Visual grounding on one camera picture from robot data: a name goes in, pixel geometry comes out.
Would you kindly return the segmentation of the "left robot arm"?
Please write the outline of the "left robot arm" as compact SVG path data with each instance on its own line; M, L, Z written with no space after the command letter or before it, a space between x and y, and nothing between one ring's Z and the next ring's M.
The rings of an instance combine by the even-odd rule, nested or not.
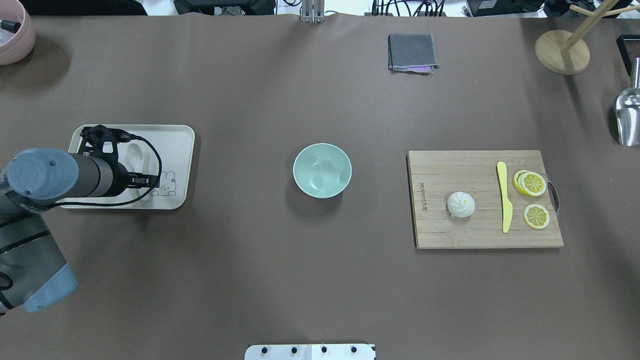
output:
M65 198L114 198L128 188L158 185L158 175L129 172L116 156L57 148L19 152L1 171L1 314L20 306L38 312L77 289L43 213Z

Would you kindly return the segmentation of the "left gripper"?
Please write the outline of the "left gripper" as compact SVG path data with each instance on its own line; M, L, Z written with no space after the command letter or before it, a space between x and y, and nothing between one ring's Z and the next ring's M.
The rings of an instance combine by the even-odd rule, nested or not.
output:
M139 172L128 172L128 189L149 188L151 184L151 175Z

